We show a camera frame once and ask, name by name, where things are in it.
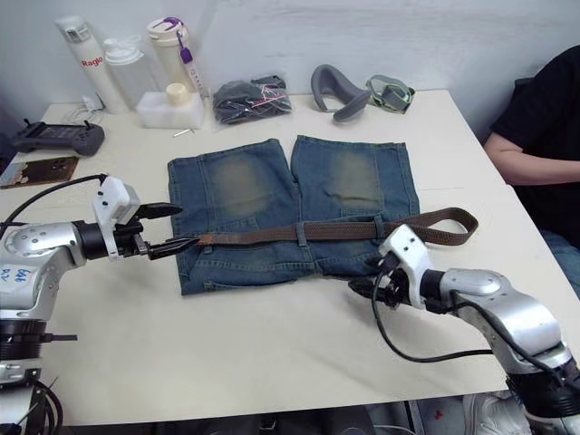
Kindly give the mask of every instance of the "gray neck pillow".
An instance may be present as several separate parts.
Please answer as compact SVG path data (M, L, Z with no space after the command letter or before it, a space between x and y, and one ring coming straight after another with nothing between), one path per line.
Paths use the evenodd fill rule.
M317 67L310 81L314 101L321 111L331 111L324 104L323 95L334 95L344 107L334 111L334 120L338 122L348 121L356 113L362 111L371 98L371 91L357 88L344 74L332 65L320 65Z

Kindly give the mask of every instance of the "jeans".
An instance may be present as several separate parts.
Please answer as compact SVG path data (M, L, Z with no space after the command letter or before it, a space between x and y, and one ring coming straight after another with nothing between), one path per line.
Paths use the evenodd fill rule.
M299 136L292 170L277 140L169 163L174 236L298 224L299 241L194 246L177 255L182 294L271 285L312 274L374 275L378 240L309 242L301 223L385 221L419 213L402 143L346 143Z
M562 272L578 298L580 298L580 249L570 245L568 241L556 233L540 229L540 234L546 241L550 251L562 268Z

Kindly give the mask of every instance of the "person's arm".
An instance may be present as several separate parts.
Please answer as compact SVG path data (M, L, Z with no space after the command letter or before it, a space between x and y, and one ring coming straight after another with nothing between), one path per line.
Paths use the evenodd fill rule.
M497 133L491 133L484 150L507 184L539 186L580 182L580 161L525 154L521 147Z

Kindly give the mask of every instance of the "black fabric in plastic bag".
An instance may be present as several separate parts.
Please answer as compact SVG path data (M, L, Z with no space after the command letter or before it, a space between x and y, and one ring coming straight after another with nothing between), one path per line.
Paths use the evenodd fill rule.
M214 113L222 124L261 120L292 110L286 83L277 75L228 82L214 93Z

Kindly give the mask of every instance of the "person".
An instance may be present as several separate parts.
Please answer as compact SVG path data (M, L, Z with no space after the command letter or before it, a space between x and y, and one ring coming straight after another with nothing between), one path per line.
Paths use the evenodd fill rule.
M491 131L486 153L580 297L580 45L548 63Z

